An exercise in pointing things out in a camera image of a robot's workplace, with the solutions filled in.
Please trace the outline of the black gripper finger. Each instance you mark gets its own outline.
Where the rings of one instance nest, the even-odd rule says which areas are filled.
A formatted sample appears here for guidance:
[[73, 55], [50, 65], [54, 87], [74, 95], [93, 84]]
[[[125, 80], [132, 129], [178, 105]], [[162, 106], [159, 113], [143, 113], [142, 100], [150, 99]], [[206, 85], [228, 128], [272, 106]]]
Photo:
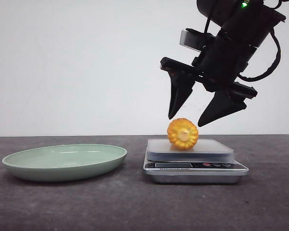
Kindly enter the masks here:
[[245, 97], [229, 91], [216, 91], [213, 99], [200, 116], [198, 126], [204, 126], [219, 118], [244, 110], [247, 107], [244, 100]]
[[171, 100], [168, 118], [172, 119], [192, 93], [195, 84], [193, 77], [179, 71], [168, 72], [171, 79]]

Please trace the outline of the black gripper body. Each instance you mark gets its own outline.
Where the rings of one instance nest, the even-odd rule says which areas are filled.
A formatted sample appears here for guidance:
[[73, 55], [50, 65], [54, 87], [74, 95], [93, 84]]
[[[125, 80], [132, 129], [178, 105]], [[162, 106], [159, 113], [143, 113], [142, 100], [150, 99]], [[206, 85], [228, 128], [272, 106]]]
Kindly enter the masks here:
[[253, 98], [257, 91], [253, 87], [235, 81], [255, 52], [253, 47], [245, 46], [227, 37], [216, 36], [205, 50], [194, 59], [191, 65], [168, 57], [162, 58], [160, 68], [166, 72], [187, 73], [196, 82], [203, 84], [209, 92], [225, 90], [245, 98]]

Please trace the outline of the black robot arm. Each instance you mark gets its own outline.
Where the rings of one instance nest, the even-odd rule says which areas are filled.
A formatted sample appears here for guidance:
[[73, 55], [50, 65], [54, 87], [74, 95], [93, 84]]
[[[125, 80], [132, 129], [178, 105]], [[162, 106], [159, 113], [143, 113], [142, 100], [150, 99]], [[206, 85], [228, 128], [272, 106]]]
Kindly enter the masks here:
[[274, 27], [286, 18], [261, 0], [199, 0], [197, 8], [208, 22], [220, 26], [217, 35], [187, 28], [181, 32], [180, 44], [198, 51], [191, 65], [164, 57], [160, 68], [171, 79], [171, 101], [168, 117], [172, 118], [192, 93], [196, 82], [214, 93], [214, 97], [199, 118], [204, 126], [214, 120], [246, 108], [245, 99], [257, 95], [253, 87], [236, 82], [261, 80], [278, 66], [277, 52], [272, 65], [257, 77], [242, 76], [248, 62], [267, 35], [274, 35]]

